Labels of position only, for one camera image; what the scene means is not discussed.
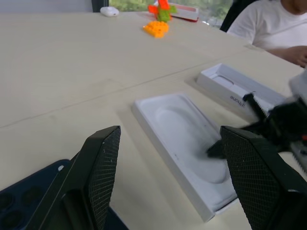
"white paper box insert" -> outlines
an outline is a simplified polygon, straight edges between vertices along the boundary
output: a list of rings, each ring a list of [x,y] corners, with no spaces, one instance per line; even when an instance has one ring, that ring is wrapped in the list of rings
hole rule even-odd
[[[132,111],[204,221],[236,201],[226,160],[206,154],[219,128],[187,96],[139,100]]]
[[[224,64],[202,71],[196,83],[223,100],[225,106],[250,122],[256,122],[258,119],[250,106],[242,100],[245,94],[252,92],[264,112],[285,100],[279,93]]]

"white table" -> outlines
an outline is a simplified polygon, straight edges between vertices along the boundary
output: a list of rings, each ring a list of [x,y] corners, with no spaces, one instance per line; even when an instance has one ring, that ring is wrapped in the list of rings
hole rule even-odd
[[[249,230],[239,203],[202,222],[131,105],[184,92],[217,124],[239,127],[246,122],[189,85],[201,70],[225,63],[288,96],[301,68],[203,23],[174,20],[154,39],[142,31],[150,19],[0,15],[0,189],[72,158],[95,131],[121,125],[111,206],[131,230]]]

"lego toy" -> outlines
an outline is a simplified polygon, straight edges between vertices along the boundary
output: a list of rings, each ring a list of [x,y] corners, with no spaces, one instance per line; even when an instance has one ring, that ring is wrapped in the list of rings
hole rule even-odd
[[[177,13],[176,7],[170,6],[167,0],[158,0],[158,6],[149,5],[148,11],[154,13],[158,21],[165,23],[172,20],[171,13]]]
[[[143,30],[154,37],[160,38],[168,31],[168,24],[165,22],[153,21],[144,26]]]

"white t-shirt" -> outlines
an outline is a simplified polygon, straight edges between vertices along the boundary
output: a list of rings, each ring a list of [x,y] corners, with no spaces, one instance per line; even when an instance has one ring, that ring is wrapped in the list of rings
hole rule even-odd
[[[280,0],[259,0],[239,14],[227,33],[265,50],[307,46],[307,13],[293,15]]]

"greenery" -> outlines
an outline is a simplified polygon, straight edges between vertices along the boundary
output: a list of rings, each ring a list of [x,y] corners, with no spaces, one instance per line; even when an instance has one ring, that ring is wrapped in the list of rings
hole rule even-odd
[[[154,0],[110,0],[110,5],[120,11],[147,11],[147,6]],[[170,0],[186,6],[194,6],[200,9],[201,15],[206,18],[214,17],[223,20],[233,0]]]

